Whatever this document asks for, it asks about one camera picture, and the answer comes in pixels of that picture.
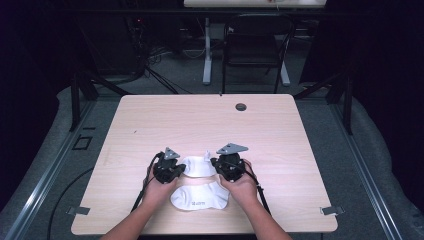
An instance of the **white stand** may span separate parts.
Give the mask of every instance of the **white stand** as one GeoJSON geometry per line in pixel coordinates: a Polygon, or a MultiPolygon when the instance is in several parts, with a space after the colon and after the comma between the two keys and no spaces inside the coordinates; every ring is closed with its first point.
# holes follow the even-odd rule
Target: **white stand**
{"type": "Polygon", "coordinates": [[[281,67],[281,81],[283,82],[283,86],[290,86],[289,74],[287,73],[286,64],[283,62],[283,66],[281,67]]]}
{"type": "Polygon", "coordinates": [[[205,21],[205,68],[203,69],[203,84],[211,84],[212,58],[211,58],[211,38],[210,38],[209,18],[205,21]]]}

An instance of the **white fabric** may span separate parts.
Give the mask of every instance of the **white fabric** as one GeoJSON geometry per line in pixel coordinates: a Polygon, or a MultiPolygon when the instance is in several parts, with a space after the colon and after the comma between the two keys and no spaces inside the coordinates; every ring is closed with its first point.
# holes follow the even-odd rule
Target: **white fabric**
{"type": "Polygon", "coordinates": [[[210,177],[217,174],[210,161],[209,152],[206,152],[204,157],[186,157],[181,163],[186,165],[184,174],[189,177],[210,177]]]}
{"type": "Polygon", "coordinates": [[[171,195],[171,203],[182,210],[207,208],[223,209],[227,206],[230,192],[217,182],[203,185],[181,186],[171,195]]]}

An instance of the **gray carpet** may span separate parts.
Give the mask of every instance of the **gray carpet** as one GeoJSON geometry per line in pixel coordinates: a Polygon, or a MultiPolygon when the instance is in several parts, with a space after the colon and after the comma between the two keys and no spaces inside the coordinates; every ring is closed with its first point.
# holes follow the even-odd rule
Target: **gray carpet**
{"type": "MultiPolygon", "coordinates": [[[[298,79],[303,67],[303,62],[308,52],[309,44],[304,41],[292,41],[288,51],[286,66],[292,85],[280,87],[279,93],[296,94],[302,91],[298,79]]],[[[221,88],[220,52],[214,51],[212,83],[209,86],[202,84],[203,56],[188,58],[185,55],[164,54],[161,61],[151,65],[151,68],[172,80],[182,94],[216,93],[221,88]]],[[[252,92],[257,90],[256,83],[250,82],[247,86],[235,84],[231,86],[233,92],[252,92]]],[[[171,94],[159,84],[152,76],[143,77],[134,82],[121,84],[125,90],[136,94],[171,94]]],[[[70,232],[73,216],[66,213],[70,206],[79,206],[88,183],[91,172],[70,185],[60,202],[59,197],[66,187],[80,174],[92,168],[100,153],[101,146],[107,134],[109,125],[118,105],[119,97],[104,88],[97,86],[101,94],[93,105],[84,102],[85,106],[92,106],[92,111],[84,119],[77,135],[92,137],[87,150],[69,150],[64,156],[64,164],[60,173],[51,186],[43,204],[30,222],[23,239],[46,239],[49,224],[51,224],[52,239],[98,239],[98,236],[75,236],[70,232]]],[[[263,86],[259,90],[272,91],[272,86],[263,86]]],[[[342,206],[346,213],[339,215],[338,229],[332,233],[321,236],[319,233],[291,234],[294,239],[387,239],[384,229],[376,215],[369,195],[364,188],[355,165],[354,155],[346,141],[343,130],[338,126],[338,117],[334,115],[334,106],[325,103],[323,96],[326,90],[322,89],[312,94],[308,99],[297,101],[297,106],[317,160],[324,184],[328,191],[330,201],[335,206],[342,206]]],[[[71,126],[70,90],[65,89],[58,95],[61,105],[55,122],[45,139],[34,163],[29,169],[19,189],[12,197],[9,204],[0,214],[1,235],[4,239],[9,229],[21,213],[30,194],[42,178],[44,171],[55,161],[61,151],[62,143],[66,141],[68,129],[71,126]]],[[[421,219],[410,202],[404,197],[399,184],[391,174],[390,155],[378,129],[375,127],[360,103],[354,101],[352,129],[353,138],[358,145],[372,176],[381,191],[387,206],[399,228],[403,239],[424,239],[420,231],[421,219]]],[[[255,239],[254,236],[174,236],[174,237],[149,237],[146,239],[255,239]]]]}

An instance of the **table top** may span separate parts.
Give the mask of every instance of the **table top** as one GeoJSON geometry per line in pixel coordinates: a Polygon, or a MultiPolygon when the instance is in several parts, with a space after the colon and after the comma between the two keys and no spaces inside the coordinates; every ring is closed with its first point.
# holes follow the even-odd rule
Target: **table top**
{"type": "MultiPolygon", "coordinates": [[[[329,207],[312,149],[294,99],[284,94],[131,95],[116,111],[72,232],[104,234],[124,219],[141,190],[146,169],[166,147],[187,156],[211,157],[227,143],[246,146],[242,158],[252,162],[274,219],[288,232],[331,232],[329,207]],[[235,108],[246,105],[245,111],[235,108]]],[[[210,178],[179,179],[178,185],[203,184],[210,178]]],[[[246,215],[229,198],[223,210],[181,211],[168,201],[143,234],[253,233],[246,215]]]]}
{"type": "Polygon", "coordinates": [[[185,7],[323,8],[327,0],[184,0],[185,7]]]}

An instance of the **black cable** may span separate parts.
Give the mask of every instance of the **black cable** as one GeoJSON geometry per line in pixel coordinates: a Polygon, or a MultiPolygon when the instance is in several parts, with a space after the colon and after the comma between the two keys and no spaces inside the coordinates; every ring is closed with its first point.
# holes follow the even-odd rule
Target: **black cable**
{"type": "Polygon", "coordinates": [[[182,88],[181,86],[179,86],[178,84],[170,81],[169,79],[161,76],[159,73],[155,72],[153,69],[151,69],[150,67],[146,67],[147,72],[149,72],[159,83],[161,83],[164,87],[166,87],[168,90],[170,90],[172,93],[174,94],[179,94],[178,91],[172,86],[175,85],[177,86],[179,89],[183,90],[186,93],[192,94],[192,92],[182,88]]]}
{"type": "Polygon", "coordinates": [[[81,177],[83,177],[85,174],[87,174],[87,173],[89,173],[89,172],[91,172],[91,171],[93,171],[93,169],[94,169],[94,167],[93,168],[90,168],[90,169],[88,169],[88,170],[86,170],[86,171],[84,171],[83,173],[81,173],[78,177],[76,177],[72,182],[70,182],[69,184],[68,184],[68,186],[66,186],[66,188],[65,188],[65,190],[63,190],[62,191],[62,193],[60,194],[60,197],[59,197],[59,199],[57,200],[57,202],[56,202],[56,204],[54,205],[54,208],[53,208],[53,211],[52,211],[52,213],[51,213],[51,215],[50,215],[50,220],[49,220],[49,226],[48,226],[48,230],[47,230],[47,240],[49,240],[50,239],[50,235],[51,235],[51,230],[52,230],[52,223],[53,223],[53,217],[54,217],[54,213],[56,212],[56,209],[57,209],[57,206],[59,205],[59,203],[60,203],[60,200],[62,200],[62,197],[65,195],[65,193],[68,191],[68,189],[76,182],[76,181],[78,181],[81,177]]]}
{"type": "Polygon", "coordinates": [[[264,195],[264,192],[263,192],[264,189],[261,187],[261,184],[258,182],[258,179],[256,178],[256,175],[253,172],[252,166],[249,163],[244,161],[244,163],[247,164],[249,166],[250,170],[252,171],[252,173],[250,173],[250,172],[246,171],[246,169],[243,169],[240,166],[235,165],[233,163],[230,163],[230,162],[227,162],[227,161],[223,161],[223,163],[226,163],[230,166],[233,166],[235,168],[242,170],[244,173],[246,173],[249,177],[251,177],[253,179],[253,181],[256,184],[256,188],[258,189],[259,196],[260,196],[261,201],[262,201],[262,205],[264,206],[265,210],[269,213],[269,215],[271,215],[271,210],[269,210],[269,207],[268,207],[268,204],[266,202],[265,195],[264,195]]]}
{"type": "Polygon", "coordinates": [[[161,154],[162,154],[162,152],[160,152],[160,153],[156,154],[156,155],[153,157],[152,161],[150,162],[150,165],[149,165],[149,167],[147,168],[146,178],[143,180],[143,187],[141,188],[141,191],[140,191],[140,193],[138,194],[137,199],[135,200],[135,203],[134,203],[134,206],[133,206],[133,207],[132,207],[132,209],[131,209],[131,212],[132,212],[132,211],[134,211],[134,210],[138,207],[138,204],[140,204],[140,201],[141,201],[141,199],[142,199],[142,198],[143,198],[143,196],[144,196],[144,191],[146,190],[147,185],[149,185],[150,181],[152,181],[152,180],[153,180],[153,178],[154,178],[154,177],[153,177],[152,179],[150,179],[150,180],[149,180],[149,177],[150,177],[150,171],[152,170],[153,163],[155,162],[156,158],[159,158],[159,157],[161,156],[161,154]]]}

